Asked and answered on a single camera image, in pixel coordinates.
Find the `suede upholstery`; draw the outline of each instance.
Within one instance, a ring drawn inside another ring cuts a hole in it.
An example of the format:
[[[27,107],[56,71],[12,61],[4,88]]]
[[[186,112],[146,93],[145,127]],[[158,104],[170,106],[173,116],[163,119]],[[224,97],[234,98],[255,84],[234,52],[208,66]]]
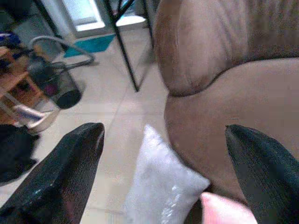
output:
[[[258,129],[299,158],[298,0],[162,0],[155,49],[171,144],[214,193],[246,203],[227,124]]]

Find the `blue object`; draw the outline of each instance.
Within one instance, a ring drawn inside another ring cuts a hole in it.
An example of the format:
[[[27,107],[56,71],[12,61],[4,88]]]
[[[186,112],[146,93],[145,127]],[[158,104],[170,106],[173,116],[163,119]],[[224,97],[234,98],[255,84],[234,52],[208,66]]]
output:
[[[91,53],[102,52],[109,47],[109,44],[111,43],[114,37],[115,35],[102,36],[98,38],[89,39],[86,41],[78,41],[75,43],[75,45]],[[82,53],[76,51],[75,49],[69,48],[66,51],[64,57],[73,57],[81,54]]]

